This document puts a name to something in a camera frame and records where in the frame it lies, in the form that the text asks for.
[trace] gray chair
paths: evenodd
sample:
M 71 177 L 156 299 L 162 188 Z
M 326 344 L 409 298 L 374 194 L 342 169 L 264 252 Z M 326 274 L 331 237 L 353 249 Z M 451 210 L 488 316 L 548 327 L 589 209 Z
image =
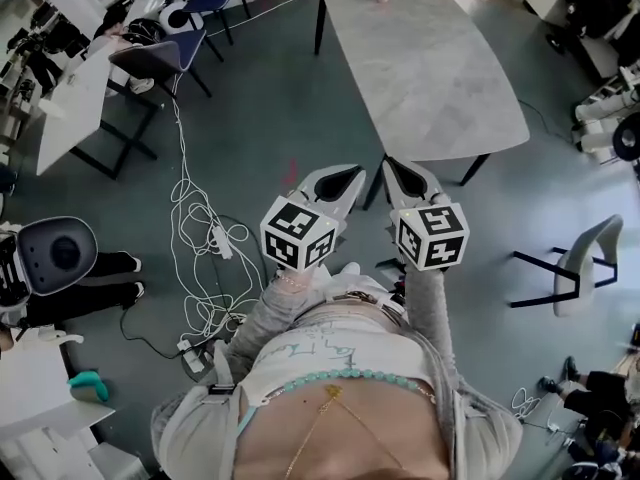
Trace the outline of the gray chair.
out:
M 109 57 L 118 66 L 136 78 L 153 78 L 173 99 L 176 95 L 165 85 L 172 75 L 188 71 L 205 94 L 211 98 L 209 88 L 192 67 L 193 59 L 205 38 L 205 30 L 189 30 L 164 38 L 149 46 L 135 45 Z
M 600 224 L 582 233 L 570 250 L 554 247 L 552 252 L 562 254 L 557 264 L 553 265 L 519 251 L 515 258 L 531 263 L 555 274 L 553 295 L 538 299 L 512 302 L 512 308 L 553 304 L 556 316 L 571 316 L 589 307 L 594 289 L 607 286 L 618 281 L 618 239 L 622 232 L 623 220 L 620 215 L 612 215 Z M 591 247 L 598 244 L 604 259 L 594 258 L 590 254 Z M 611 277 L 602 281 L 594 281 L 594 264 L 611 269 Z

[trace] plug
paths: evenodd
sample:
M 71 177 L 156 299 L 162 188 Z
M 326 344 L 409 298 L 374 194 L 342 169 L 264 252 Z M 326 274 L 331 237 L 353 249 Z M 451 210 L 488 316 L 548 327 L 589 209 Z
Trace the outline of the plug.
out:
M 181 340 L 178 342 L 178 350 L 182 350 L 183 352 L 185 350 L 188 350 L 188 352 L 185 352 L 182 357 L 184 357 L 184 360 L 189 365 L 189 368 L 191 368 L 191 371 L 193 373 L 200 373 L 202 370 L 204 370 L 204 365 L 202 364 L 202 361 L 200 361 L 200 358 L 196 355 L 196 353 L 193 350 L 189 350 L 190 348 L 191 343 L 189 343 L 187 340 Z

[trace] marble table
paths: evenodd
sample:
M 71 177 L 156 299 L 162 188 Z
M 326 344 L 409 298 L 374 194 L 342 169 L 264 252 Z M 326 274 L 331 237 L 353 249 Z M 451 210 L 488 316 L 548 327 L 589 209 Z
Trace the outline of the marble table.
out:
M 320 0 L 316 54 L 326 10 L 388 155 L 477 156 L 477 170 L 529 139 L 498 59 L 454 0 Z

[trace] white cable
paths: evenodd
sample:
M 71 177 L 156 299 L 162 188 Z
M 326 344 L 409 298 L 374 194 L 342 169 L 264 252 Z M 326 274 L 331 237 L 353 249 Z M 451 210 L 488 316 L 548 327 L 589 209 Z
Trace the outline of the white cable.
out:
M 174 94 L 177 93 L 178 83 L 180 82 L 181 78 L 182 75 L 176 76 L 174 80 Z M 171 255 L 173 256 L 176 277 L 178 278 L 178 281 L 180 282 L 184 290 L 187 292 L 187 296 L 184 299 L 183 309 L 187 320 L 187 325 L 192 331 L 183 333 L 180 336 L 180 340 L 183 340 L 185 336 L 200 337 L 202 338 L 202 340 L 193 345 L 198 346 L 209 340 L 210 338 L 216 336 L 223 329 L 226 329 L 229 332 L 234 332 L 234 330 L 229 327 L 230 321 L 236 320 L 237 323 L 244 322 L 246 316 L 242 313 L 238 313 L 238 308 L 243 304 L 246 304 L 247 302 L 256 302 L 256 299 L 245 298 L 249 293 L 251 293 L 251 290 L 253 290 L 254 288 L 253 276 L 249 267 L 251 267 L 258 276 L 258 285 L 260 286 L 261 290 L 264 289 L 264 286 L 260 277 L 260 271 L 258 270 L 256 265 L 236 245 L 246 241 L 249 238 L 250 233 L 247 227 L 242 224 L 234 224 L 226 229 L 222 224 L 222 221 L 218 217 L 218 214 L 209 203 L 209 197 L 207 193 L 200 187 L 198 187 L 191 179 L 189 168 L 187 165 L 187 150 L 184 140 L 184 133 L 182 130 L 182 121 L 180 120 L 180 107 L 178 106 L 178 103 L 175 99 L 173 99 L 173 112 L 176 117 L 176 124 L 178 125 L 178 133 L 180 136 L 180 151 L 182 153 L 182 162 L 180 181 L 175 184 L 173 190 L 171 191 L 171 202 L 173 203 L 173 208 L 171 209 Z M 189 203 L 186 214 L 183 214 L 183 205 L 191 198 L 194 198 L 195 201 Z M 189 221 L 195 221 L 206 226 L 206 235 L 203 243 L 195 243 L 189 233 L 185 230 L 185 225 Z M 218 247 L 212 232 L 215 226 L 220 227 L 224 231 L 231 250 L 239 256 L 245 273 L 247 274 L 247 278 L 249 279 L 249 287 L 237 297 L 233 297 L 232 295 L 226 293 L 219 295 L 209 295 L 205 287 L 202 286 L 202 283 L 198 279 L 198 258 L 207 254 L 220 254 L 220 248 Z M 241 231 L 243 230 L 244 235 L 240 234 L 240 236 L 234 236 L 233 232 L 234 230 L 236 230 L 236 228 L 239 228 Z M 180 240 L 184 244 L 186 244 L 194 253 L 193 278 L 198 285 L 199 294 L 192 292 L 180 277 L 178 259 L 176 257 L 174 247 L 176 231 L 178 236 L 180 237 Z M 195 302 L 195 312 L 198 316 L 198 321 L 196 322 L 192 322 L 189 316 L 189 306 L 191 304 L 191 301 Z
M 569 388 L 571 387 L 573 387 L 573 382 L 569 381 Z M 522 393 L 522 403 L 516 405 L 516 398 L 520 393 Z M 516 418 L 518 418 L 520 423 L 524 423 L 527 420 L 527 418 L 531 416 L 531 414 L 538 408 L 538 406 L 540 405 L 540 402 L 542 402 L 542 400 L 547 395 L 545 395 L 542 398 L 535 398 L 532 396 L 527 397 L 527 390 L 525 388 L 519 388 L 518 391 L 516 391 L 516 393 L 513 395 L 513 398 L 511 399 L 511 408 L 515 411 L 513 415 Z M 558 397 L 558 403 L 555 405 L 553 409 L 551 409 L 551 411 L 549 411 L 549 415 L 547 416 L 547 430 L 549 430 L 550 432 L 555 433 L 560 428 L 557 424 L 551 423 L 551 416 L 555 412 L 555 410 L 560 406 L 561 403 L 562 403 L 562 398 Z
M 287 5 L 287 4 L 290 4 L 291 2 L 295 2 L 295 1 L 296 0 L 287 0 L 286 2 L 282 2 L 281 4 L 278 4 L 275 7 L 272 7 L 271 9 L 267 9 L 266 11 L 261 12 L 260 14 L 256 14 L 255 16 L 251 16 L 251 18 L 247 18 L 246 20 L 241 21 L 240 23 L 236 23 L 235 25 L 231 25 L 229 27 L 229 29 L 239 27 L 240 25 L 244 25 L 245 23 L 249 23 L 250 21 L 253 21 L 256 18 L 259 18 L 260 16 L 264 16 L 265 14 L 270 13 L 271 11 L 275 11 L 276 9 L 278 9 L 279 7 L 282 7 L 283 5 Z M 207 37 L 215 36 L 215 35 L 221 34 L 222 32 L 225 32 L 224 28 L 222 30 L 218 30 L 217 32 L 212 32 Z
M 522 393 L 522 403 L 516 405 L 516 398 L 520 393 Z M 531 413 L 536 410 L 541 401 L 542 398 L 534 398 L 532 396 L 527 398 L 527 390 L 525 388 L 520 388 L 511 399 L 511 408 L 516 411 L 513 415 L 518 418 L 520 422 L 524 422 Z

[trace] black bag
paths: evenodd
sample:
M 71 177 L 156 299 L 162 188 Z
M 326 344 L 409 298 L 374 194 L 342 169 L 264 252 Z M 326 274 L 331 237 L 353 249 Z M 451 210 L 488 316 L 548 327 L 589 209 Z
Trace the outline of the black bag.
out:
M 162 41 L 167 36 L 160 23 L 147 18 L 133 20 L 122 37 L 133 44 L 149 46 Z

